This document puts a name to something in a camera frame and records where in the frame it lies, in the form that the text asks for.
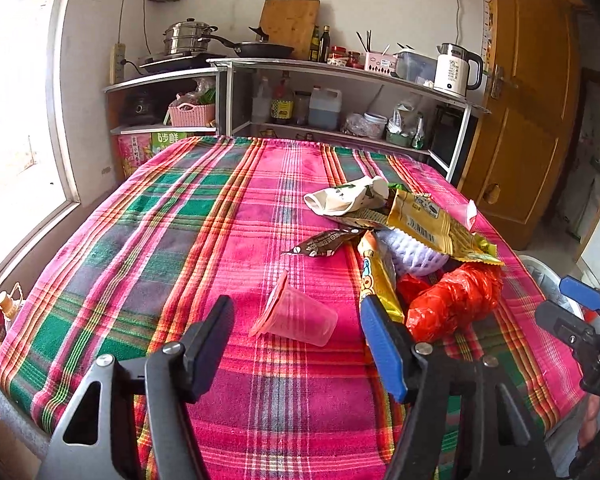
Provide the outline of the soy sauce bottle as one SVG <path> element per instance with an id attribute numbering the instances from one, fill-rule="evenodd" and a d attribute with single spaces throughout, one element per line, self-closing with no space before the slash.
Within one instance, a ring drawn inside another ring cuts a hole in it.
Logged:
<path id="1" fill-rule="evenodd" d="M 272 94 L 270 118 L 276 124 L 288 124 L 294 111 L 294 90 L 290 84 L 290 73 L 286 70 L 276 84 Z"/>

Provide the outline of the clear plastic storage container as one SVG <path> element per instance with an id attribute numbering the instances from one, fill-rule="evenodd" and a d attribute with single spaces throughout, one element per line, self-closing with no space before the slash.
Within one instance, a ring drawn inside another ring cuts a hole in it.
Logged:
<path id="1" fill-rule="evenodd" d="M 434 81 L 436 66 L 434 58 L 411 50 L 402 50 L 396 54 L 396 76 L 414 84 Z"/>

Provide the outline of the wooden door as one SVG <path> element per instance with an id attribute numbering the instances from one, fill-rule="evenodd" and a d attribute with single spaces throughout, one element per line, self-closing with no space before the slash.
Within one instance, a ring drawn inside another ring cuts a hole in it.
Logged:
<path id="1" fill-rule="evenodd" d="M 580 48 L 567 0 L 493 0 L 492 62 L 458 188 L 511 248 L 525 248 L 562 174 Z"/>

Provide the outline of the green wrapper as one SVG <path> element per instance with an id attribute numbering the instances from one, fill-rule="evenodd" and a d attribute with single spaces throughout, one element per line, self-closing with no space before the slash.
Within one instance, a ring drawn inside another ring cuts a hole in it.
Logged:
<path id="1" fill-rule="evenodd" d="M 411 191 L 411 189 L 404 183 L 389 183 L 388 189 L 389 189 L 390 194 L 396 194 L 399 191 L 402 191 L 405 193 L 408 193 Z"/>

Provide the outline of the white paper bag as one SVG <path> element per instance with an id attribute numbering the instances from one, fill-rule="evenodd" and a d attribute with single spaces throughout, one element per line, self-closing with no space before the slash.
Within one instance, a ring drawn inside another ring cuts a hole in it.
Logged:
<path id="1" fill-rule="evenodd" d="M 383 177 L 362 177 L 303 196 L 304 203 L 319 216 L 341 217 L 363 208 L 381 208 L 389 198 Z"/>

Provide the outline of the pink plaid tablecloth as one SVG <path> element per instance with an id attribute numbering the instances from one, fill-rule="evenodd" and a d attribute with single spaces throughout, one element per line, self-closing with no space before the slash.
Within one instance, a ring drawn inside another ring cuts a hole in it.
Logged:
<path id="1" fill-rule="evenodd" d="M 379 479 L 404 406 L 382 388 L 358 315 L 362 259 L 285 255 L 326 231 L 303 196 L 383 177 L 457 212 L 465 197 L 406 157 L 321 143 L 202 136 L 176 142 L 114 191 L 46 266 L 0 350 L 0 389 L 44 436 L 98 356 L 141 358 L 230 296 L 235 325 L 189 418 L 215 479 Z M 334 309 L 324 347 L 253 323 L 284 272 Z"/>

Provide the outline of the dark glass sauce bottle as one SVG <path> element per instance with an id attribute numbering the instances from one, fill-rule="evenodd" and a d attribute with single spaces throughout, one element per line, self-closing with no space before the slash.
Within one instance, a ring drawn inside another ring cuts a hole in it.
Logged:
<path id="1" fill-rule="evenodd" d="M 320 50 L 318 50 L 318 60 L 326 63 L 330 49 L 330 27 L 325 25 L 320 38 Z"/>

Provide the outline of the pink woven basket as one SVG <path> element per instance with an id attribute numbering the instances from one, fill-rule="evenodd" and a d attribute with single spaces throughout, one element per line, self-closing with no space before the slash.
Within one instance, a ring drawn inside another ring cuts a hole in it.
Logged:
<path id="1" fill-rule="evenodd" d="M 174 127 L 209 127 L 215 120 L 215 105 L 182 103 L 170 106 L 169 117 Z"/>

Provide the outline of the white foam fruit net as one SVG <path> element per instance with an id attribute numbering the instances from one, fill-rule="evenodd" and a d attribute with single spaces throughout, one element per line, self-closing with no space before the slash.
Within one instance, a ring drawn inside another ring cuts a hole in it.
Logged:
<path id="1" fill-rule="evenodd" d="M 410 274 L 422 278 L 442 269 L 449 256 L 436 252 L 398 229 L 376 232 L 378 240 L 386 246 L 391 261 L 399 276 Z"/>

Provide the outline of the red plastic bag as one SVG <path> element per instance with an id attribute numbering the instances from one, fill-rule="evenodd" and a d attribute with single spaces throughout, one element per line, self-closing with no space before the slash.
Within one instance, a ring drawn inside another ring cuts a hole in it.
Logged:
<path id="1" fill-rule="evenodd" d="M 464 330 L 496 309 L 503 289 L 502 269 L 466 262 L 436 284 L 405 274 L 396 285 L 405 326 L 415 342 L 433 342 Z"/>

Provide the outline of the stainless steel steamer pot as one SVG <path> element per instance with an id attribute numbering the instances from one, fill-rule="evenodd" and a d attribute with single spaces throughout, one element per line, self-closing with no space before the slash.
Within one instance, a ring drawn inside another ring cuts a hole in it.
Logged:
<path id="1" fill-rule="evenodd" d="M 209 35 L 218 28 L 196 18 L 186 18 L 169 26 L 163 33 L 165 55 L 198 54 L 208 50 Z"/>

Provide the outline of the gold orange snack bag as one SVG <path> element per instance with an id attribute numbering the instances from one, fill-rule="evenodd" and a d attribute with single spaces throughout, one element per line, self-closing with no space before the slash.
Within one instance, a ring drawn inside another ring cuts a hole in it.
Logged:
<path id="1" fill-rule="evenodd" d="M 405 314 L 396 296 L 396 274 L 387 249 L 374 231 L 366 231 L 358 243 L 362 257 L 360 301 L 376 296 L 393 322 L 403 324 Z"/>

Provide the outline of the clear pink plastic cup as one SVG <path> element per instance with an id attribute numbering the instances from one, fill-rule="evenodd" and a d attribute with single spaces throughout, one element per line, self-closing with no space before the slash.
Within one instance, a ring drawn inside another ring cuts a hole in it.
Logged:
<path id="1" fill-rule="evenodd" d="M 332 338 L 338 313 L 291 286 L 288 273 L 276 282 L 250 337 L 266 334 L 324 347 Z"/>

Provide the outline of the brown snack wrapper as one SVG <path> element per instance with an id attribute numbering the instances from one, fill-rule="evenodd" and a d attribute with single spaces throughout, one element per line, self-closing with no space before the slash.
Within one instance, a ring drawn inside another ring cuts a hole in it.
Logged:
<path id="1" fill-rule="evenodd" d="M 330 257 L 342 245 L 356 242 L 363 234 L 364 231 L 357 228 L 327 230 L 295 244 L 286 250 L 285 255 L 302 255 L 310 258 Z"/>

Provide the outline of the yellow snack bag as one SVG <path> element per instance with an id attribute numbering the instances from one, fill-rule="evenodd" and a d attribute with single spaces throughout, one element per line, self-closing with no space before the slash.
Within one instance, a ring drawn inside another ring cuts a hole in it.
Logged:
<path id="1" fill-rule="evenodd" d="M 503 265 L 493 245 L 471 233 L 426 194 L 397 190 L 388 215 L 388 226 L 454 260 Z"/>

